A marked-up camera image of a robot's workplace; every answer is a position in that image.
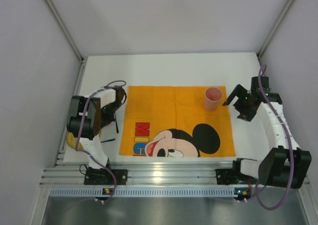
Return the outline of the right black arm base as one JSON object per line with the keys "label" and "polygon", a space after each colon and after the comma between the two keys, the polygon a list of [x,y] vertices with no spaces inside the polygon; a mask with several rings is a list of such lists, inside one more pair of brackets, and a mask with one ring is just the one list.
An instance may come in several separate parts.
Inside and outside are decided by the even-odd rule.
{"label": "right black arm base", "polygon": [[216,169],[215,172],[218,185],[248,184],[250,179],[246,175],[238,174],[233,169]]}

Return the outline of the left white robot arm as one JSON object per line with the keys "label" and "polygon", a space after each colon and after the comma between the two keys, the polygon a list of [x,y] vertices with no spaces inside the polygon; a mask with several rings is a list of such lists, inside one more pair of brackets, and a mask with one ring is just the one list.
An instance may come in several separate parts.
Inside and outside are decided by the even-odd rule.
{"label": "left white robot arm", "polygon": [[109,168],[109,158],[102,149],[101,129],[116,121],[116,111],[126,102],[122,86],[105,86],[89,96],[73,96],[68,110],[67,145],[83,152],[92,169]]}

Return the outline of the orange cartoon mouse cloth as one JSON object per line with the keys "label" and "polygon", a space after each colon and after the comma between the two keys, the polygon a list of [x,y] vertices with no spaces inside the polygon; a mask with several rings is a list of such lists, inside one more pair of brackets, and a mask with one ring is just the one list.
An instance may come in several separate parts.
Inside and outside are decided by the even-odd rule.
{"label": "orange cartoon mouse cloth", "polygon": [[120,155],[233,157],[229,110],[204,109],[205,87],[130,86]]}

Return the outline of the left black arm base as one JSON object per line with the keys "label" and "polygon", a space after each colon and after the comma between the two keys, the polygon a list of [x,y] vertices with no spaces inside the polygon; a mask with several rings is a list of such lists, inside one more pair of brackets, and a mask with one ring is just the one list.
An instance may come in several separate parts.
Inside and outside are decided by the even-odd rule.
{"label": "left black arm base", "polygon": [[[117,185],[126,185],[128,179],[128,170],[113,169]],[[84,185],[114,185],[115,180],[105,169],[94,169],[89,167],[85,172]]]}

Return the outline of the round woven bamboo plate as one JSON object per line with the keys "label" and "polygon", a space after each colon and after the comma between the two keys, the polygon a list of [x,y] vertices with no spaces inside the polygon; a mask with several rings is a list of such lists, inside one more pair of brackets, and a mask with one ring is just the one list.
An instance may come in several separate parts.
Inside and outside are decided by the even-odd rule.
{"label": "round woven bamboo plate", "polygon": [[[66,143],[67,143],[68,147],[75,150],[76,149],[76,142],[77,142],[77,138],[75,138],[72,133],[67,132]],[[84,150],[81,143],[78,144],[78,150]]]}

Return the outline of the blue metallic spoon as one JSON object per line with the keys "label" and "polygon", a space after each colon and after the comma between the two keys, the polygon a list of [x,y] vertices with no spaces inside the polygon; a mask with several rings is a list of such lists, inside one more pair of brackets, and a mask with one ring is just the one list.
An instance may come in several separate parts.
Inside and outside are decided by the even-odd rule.
{"label": "blue metallic spoon", "polygon": [[114,113],[114,121],[115,121],[115,126],[116,126],[116,133],[118,134],[119,133],[119,128],[118,128],[116,113]]}

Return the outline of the aluminium rail frame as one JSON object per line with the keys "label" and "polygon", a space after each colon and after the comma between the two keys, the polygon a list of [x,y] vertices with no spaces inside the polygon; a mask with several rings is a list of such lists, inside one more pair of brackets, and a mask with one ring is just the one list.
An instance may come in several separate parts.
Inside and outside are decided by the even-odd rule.
{"label": "aluminium rail frame", "polygon": [[[83,163],[60,163],[44,169],[40,179],[41,186],[82,186],[87,165]],[[126,186],[186,186],[216,185],[219,176],[217,169],[231,169],[226,162],[123,162],[114,163],[112,169],[123,169],[127,173],[119,179]]]}

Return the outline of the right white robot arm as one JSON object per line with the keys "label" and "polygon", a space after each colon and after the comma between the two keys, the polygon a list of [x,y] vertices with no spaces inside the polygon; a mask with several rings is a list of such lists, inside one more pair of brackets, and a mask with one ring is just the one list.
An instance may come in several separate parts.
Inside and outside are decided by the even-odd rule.
{"label": "right white robot arm", "polygon": [[266,186],[286,187],[291,180],[292,189],[301,188],[312,156],[293,138],[283,113],[282,99],[278,93],[271,92],[269,78],[252,77],[250,90],[238,84],[223,105],[230,105],[235,97],[234,108],[239,112],[239,119],[247,122],[255,116],[261,119],[269,153],[263,160],[238,158],[233,161],[233,171],[238,176],[253,177]]}

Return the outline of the pink plastic cup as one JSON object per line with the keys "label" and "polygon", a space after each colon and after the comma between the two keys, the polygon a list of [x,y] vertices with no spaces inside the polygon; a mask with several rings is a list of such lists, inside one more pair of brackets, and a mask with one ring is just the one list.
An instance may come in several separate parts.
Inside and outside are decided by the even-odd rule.
{"label": "pink plastic cup", "polygon": [[223,97],[222,91],[217,87],[210,87],[205,91],[204,109],[206,111],[213,111],[219,105]]}

